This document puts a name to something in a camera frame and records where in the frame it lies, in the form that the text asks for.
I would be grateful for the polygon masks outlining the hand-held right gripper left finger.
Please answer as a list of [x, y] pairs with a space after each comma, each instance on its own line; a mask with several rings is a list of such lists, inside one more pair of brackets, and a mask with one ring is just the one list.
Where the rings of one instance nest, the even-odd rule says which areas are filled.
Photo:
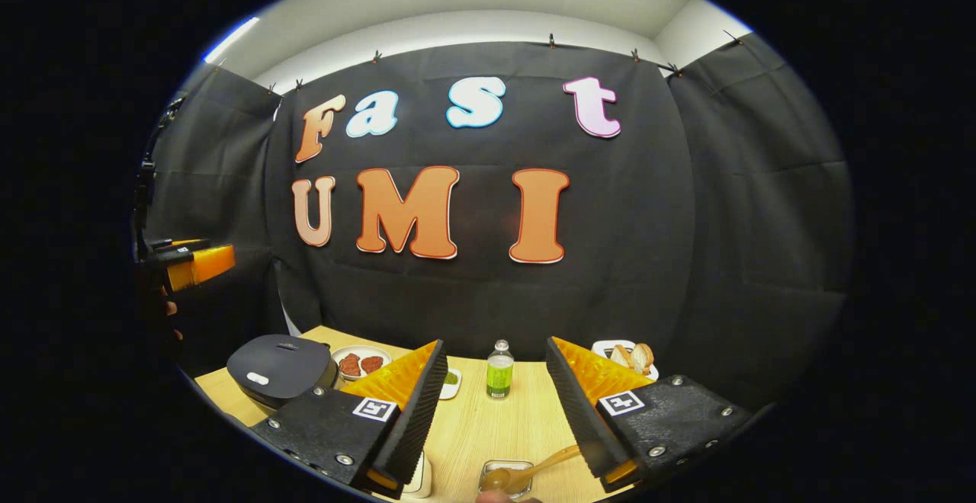
[[252, 437], [345, 490], [400, 498], [448, 372], [442, 340], [341, 389], [312, 388], [251, 426]]

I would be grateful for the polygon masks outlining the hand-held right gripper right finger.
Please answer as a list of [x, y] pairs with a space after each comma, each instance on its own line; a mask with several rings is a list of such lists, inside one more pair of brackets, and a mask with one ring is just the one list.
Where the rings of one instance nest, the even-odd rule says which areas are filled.
[[589, 471], [606, 492], [656, 488], [734, 441], [752, 412], [686, 375], [659, 380], [558, 337], [546, 365]]

